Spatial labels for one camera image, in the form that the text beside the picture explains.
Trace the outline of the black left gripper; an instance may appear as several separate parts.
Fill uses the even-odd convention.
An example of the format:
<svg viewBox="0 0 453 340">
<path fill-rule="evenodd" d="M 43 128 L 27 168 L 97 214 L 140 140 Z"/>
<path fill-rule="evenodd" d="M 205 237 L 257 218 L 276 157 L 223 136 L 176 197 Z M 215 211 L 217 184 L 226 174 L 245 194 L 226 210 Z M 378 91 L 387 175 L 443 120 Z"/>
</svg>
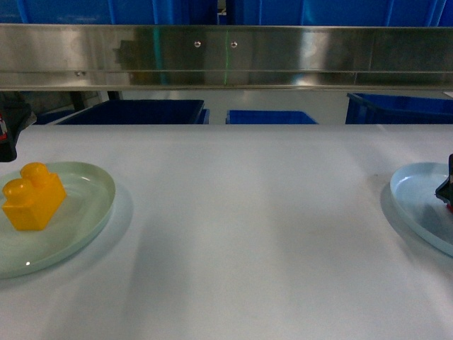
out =
<svg viewBox="0 0 453 340">
<path fill-rule="evenodd" d="M 18 137 L 35 122 L 36 115 L 20 92 L 1 92 L 1 162 L 12 162 L 17 158 Z"/>
</svg>

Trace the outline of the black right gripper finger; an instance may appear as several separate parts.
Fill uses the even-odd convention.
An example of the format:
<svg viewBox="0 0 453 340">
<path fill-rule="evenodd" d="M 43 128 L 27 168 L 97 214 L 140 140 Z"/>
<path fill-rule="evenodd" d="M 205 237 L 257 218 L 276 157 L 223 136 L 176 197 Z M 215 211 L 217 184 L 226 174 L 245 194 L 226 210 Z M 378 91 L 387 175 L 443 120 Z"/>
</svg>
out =
<svg viewBox="0 0 453 340">
<path fill-rule="evenodd" d="M 448 175 L 446 180 L 435 190 L 436 198 L 440 199 L 447 206 L 452 206 L 452 175 L 453 175 L 453 154 L 448 159 Z"/>
</svg>

